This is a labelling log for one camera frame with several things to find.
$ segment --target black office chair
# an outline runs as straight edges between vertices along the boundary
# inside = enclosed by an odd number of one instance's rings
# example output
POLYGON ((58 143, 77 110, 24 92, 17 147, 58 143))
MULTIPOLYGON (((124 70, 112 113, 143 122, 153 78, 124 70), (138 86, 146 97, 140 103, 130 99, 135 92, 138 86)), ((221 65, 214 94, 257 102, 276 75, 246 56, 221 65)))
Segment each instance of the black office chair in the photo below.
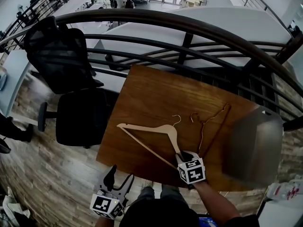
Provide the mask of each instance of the black office chair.
POLYGON ((94 80, 87 58, 84 34, 75 28, 61 31, 54 17, 29 29, 24 38, 27 58, 51 90, 60 97, 57 112, 40 106, 38 129, 45 130, 46 118, 56 118, 58 143, 69 146, 100 144, 107 126, 104 84, 94 80))

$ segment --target wooden floor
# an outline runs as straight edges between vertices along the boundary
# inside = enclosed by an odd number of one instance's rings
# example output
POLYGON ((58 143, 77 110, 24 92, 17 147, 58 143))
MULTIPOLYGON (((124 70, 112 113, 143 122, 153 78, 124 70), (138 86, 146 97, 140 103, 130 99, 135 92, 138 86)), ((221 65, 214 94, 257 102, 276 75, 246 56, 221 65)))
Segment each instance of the wooden floor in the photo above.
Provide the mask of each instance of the wooden floor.
MULTIPOLYGON (((23 82, 13 112, 35 119, 42 102, 47 101, 49 110, 55 111, 59 97, 31 76, 23 82)), ((284 154, 294 155, 294 151, 289 151, 291 146, 296 145, 288 144, 288 139, 293 139, 294 133, 286 136, 288 138, 284 140, 284 145, 288 151, 284 154)), ((8 185, 12 188, 18 201, 30 209, 38 226, 53 226, 55 223, 61 227, 94 226, 98 216, 89 209, 89 204, 92 194, 97 190, 98 177, 106 168, 95 161, 99 146, 84 149, 58 144, 55 140, 54 120, 47 120, 45 132, 35 128, 30 143, 10 139, 6 142, 12 151, 8 155, 1 155, 3 166, 0 166, 0 183, 4 189, 8 185)), ((293 162, 298 164, 298 160, 290 159, 288 163, 281 163, 280 170, 284 171, 284 177, 290 175, 289 168, 285 166, 293 162)), ((116 184, 121 184, 125 178, 126 174, 118 173, 116 184)), ((141 179, 136 178, 127 196, 129 203, 136 199, 140 189, 141 179)), ((155 183, 154 189, 156 197, 159 197, 161 185, 155 183)), ((256 213, 264 191, 221 194, 233 202, 242 215, 248 215, 256 213)), ((206 212, 195 190, 181 189, 181 193, 193 210, 201 214, 206 212)))

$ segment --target white desk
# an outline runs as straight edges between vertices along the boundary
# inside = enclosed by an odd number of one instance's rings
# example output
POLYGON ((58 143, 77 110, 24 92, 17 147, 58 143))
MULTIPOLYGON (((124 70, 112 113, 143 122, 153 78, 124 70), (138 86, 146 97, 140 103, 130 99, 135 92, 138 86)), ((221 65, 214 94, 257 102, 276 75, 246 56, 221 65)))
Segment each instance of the white desk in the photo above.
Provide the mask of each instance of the white desk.
POLYGON ((31 67, 25 50, 13 50, 3 64, 7 70, 8 79, 5 87, 0 91, 0 111, 5 117, 13 117, 17 120, 38 125, 38 122, 11 111, 19 88, 31 67))

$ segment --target handrail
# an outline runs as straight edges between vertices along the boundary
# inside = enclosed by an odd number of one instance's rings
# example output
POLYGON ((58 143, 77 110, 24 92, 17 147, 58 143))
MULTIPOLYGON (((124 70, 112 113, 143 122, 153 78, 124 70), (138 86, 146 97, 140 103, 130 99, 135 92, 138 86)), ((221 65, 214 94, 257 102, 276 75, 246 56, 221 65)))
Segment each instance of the handrail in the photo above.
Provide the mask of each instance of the handrail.
MULTIPOLYGON (((214 25, 189 17, 182 16, 182 19, 180 19, 180 15, 143 9, 98 9, 56 17, 58 25, 92 21, 127 21, 150 24, 185 31, 214 40, 259 61, 260 64, 271 69, 281 79, 287 82, 300 96, 303 96, 303 87, 300 83, 292 77, 287 69, 282 67, 281 64, 274 60, 270 55, 245 39, 214 25)), ((1 41, 0 45, 12 38, 14 37, 12 36, 11 38, 1 41)))
MULTIPOLYGON (((34 7, 39 1, 41 1, 41 0, 37 0, 37 1, 34 2, 31 6, 29 6, 29 7, 22 13, 21 16, 26 15, 26 13, 27 13, 28 11, 30 11, 30 10, 33 11, 33 7, 34 7)), ((6 36, 9 34, 9 32, 15 27, 15 25, 17 24, 17 22, 18 22, 18 19, 16 19, 16 21, 9 27, 9 29, 6 31, 5 35, 2 37, 2 39, 1 39, 0 41, 3 41, 3 40, 6 38, 6 36)))
POLYGON ((273 11, 273 9, 271 9, 271 7, 267 3, 264 2, 264 0, 260 0, 260 1, 265 5, 265 8, 268 9, 275 16, 275 18, 282 25, 282 27, 292 36, 292 34, 289 32, 289 30, 287 29, 287 27, 285 26, 285 24, 282 22, 282 20, 279 18, 279 16, 273 11))

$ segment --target wooden clothes hanger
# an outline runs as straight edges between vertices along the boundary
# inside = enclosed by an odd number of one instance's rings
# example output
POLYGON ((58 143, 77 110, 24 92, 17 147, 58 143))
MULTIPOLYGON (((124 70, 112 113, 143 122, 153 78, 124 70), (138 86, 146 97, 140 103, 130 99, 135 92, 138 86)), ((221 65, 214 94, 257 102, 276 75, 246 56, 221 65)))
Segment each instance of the wooden clothes hanger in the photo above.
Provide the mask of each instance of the wooden clothes hanger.
POLYGON ((165 163, 167 163, 168 165, 170 165, 171 167, 176 169, 176 167, 174 165, 172 165, 170 162, 168 162, 167 160, 165 160, 164 158, 159 156, 156 152, 154 152, 149 147, 147 147, 145 144, 143 144, 140 140, 138 140, 134 135, 132 135, 126 129, 167 134, 176 154, 180 155, 180 157, 182 158, 182 154, 181 154, 179 146, 177 144, 177 130, 174 127, 174 125, 177 123, 174 123, 173 125, 165 124, 165 125, 162 125, 162 126, 156 127, 156 128, 143 127, 143 126, 127 124, 127 123, 120 123, 117 125, 117 127, 122 129, 125 133, 127 133, 130 137, 132 137, 135 141, 137 141, 140 145, 142 145, 148 151, 153 153, 156 157, 160 158, 162 161, 164 161, 165 163))

